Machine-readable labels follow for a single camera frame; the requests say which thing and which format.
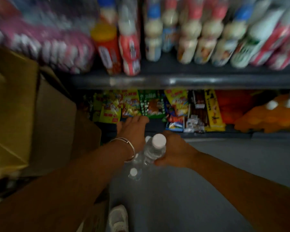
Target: right hand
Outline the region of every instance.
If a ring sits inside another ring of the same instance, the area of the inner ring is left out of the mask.
[[[162,134],[166,137],[166,152],[162,158],[155,160],[155,165],[191,168],[198,151],[186,143],[178,134],[168,130]]]

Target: silver bangle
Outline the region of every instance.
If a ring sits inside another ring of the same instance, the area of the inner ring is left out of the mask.
[[[112,142],[112,141],[114,141],[114,140],[122,140],[122,141],[124,141],[125,143],[130,144],[130,146],[132,147],[132,150],[133,150],[133,156],[132,156],[131,159],[129,159],[129,160],[125,161],[125,162],[131,162],[132,160],[134,160],[134,157],[135,157],[135,149],[134,149],[134,146],[132,145],[132,143],[131,143],[127,138],[120,138],[120,137],[118,137],[118,138],[114,138],[114,139],[111,140],[110,142]]]

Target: white sneaker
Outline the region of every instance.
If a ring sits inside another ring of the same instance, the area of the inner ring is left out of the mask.
[[[112,208],[108,215],[108,224],[111,232],[128,232],[128,213],[123,205]]]

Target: yellow bottle cap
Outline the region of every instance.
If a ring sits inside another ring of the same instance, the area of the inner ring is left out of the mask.
[[[113,40],[117,35],[117,28],[114,25],[99,22],[90,32],[91,37],[96,42],[106,42]]]

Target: gray floor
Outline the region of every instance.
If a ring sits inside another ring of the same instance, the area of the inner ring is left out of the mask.
[[[259,140],[194,142],[198,150],[290,187],[290,143]],[[140,181],[129,165],[110,184],[110,208],[123,204],[130,232],[253,231],[206,180],[189,169],[156,168]]]

